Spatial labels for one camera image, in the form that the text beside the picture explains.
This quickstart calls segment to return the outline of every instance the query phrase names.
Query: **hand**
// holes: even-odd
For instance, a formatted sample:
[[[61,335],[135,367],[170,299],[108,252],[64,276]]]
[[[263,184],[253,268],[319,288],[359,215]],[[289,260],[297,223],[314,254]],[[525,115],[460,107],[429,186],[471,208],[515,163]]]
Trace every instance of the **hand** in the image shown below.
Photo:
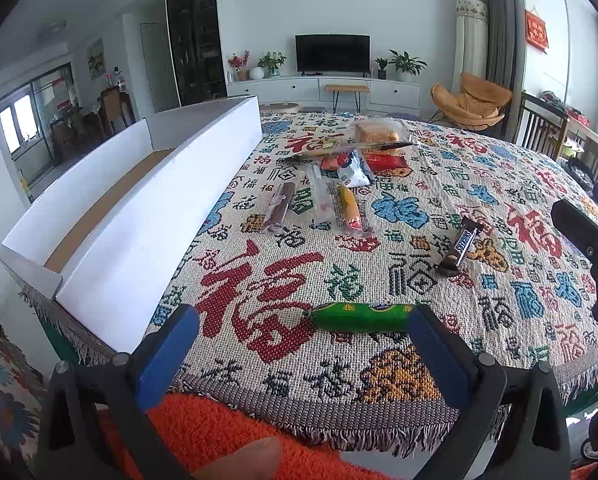
[[[198,480],[270,480],[279,468],[281,453],[279,439],[269,436],[198,469],[194,477]]]

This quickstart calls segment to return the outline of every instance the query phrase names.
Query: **open cardboard box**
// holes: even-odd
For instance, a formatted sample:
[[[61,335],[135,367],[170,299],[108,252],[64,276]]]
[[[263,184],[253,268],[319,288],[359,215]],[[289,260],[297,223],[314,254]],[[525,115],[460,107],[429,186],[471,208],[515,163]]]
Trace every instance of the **open cardboard box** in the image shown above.
[[[3,240],[0,260],[35,306],[96,351],[132,352],[260,140],[256,97],[145,118],[46,189]]]

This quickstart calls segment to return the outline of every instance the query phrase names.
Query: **screw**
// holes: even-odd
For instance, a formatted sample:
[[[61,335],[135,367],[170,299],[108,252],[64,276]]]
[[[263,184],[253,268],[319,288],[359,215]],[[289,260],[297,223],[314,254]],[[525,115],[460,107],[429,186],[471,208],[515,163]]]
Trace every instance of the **screw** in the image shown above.
[[[67,361],[59,361],[54,367],[54,371],[58,374],[63,374],[68,371],[68,368],[70,368],[70,365]]]
[[[129,360],[130,360],[130,354],[128,354],[126,352],[119,352],[112,358],[112,364],[114,366],[123,366],[123,365],[127,364],[127,362]]]
[[[539,370],[541,370],[544,374],[549,374],[552,371],[552,367],[550,366],[550,363],[547,361],[538,361],[537,366],[539,367]]]
[[[479,363],[481,363],[484,366],[492,366],[494,363],[496,363],[496,359],[493,358],[490,354],[482,352],[479,354]]]

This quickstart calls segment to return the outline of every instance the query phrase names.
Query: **white vase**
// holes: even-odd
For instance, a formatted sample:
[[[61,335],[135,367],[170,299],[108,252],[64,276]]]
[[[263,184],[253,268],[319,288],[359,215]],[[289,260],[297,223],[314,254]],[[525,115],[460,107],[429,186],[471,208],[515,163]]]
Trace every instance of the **white vase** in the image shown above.
[[[399,81],[403,83],[412,83],[412,81],[415,78],[415,75],[412,72],[402,72],[401,70],[399,70],[397,72],[397,77],[399,78]]]
[[[263,76],[266,75],[266,71],[261,68],[260,66],[255,66],[253,69],[250,70],[250,79],[258,80],[263,79]]]

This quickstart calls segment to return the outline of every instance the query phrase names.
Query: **flat screen tv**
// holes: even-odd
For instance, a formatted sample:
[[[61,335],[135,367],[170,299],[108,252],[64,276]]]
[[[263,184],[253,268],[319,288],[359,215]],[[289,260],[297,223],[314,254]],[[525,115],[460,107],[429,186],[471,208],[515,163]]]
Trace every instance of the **flat screen tv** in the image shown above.
[[[298,72],[370,72],[370,36],[295,36]]]

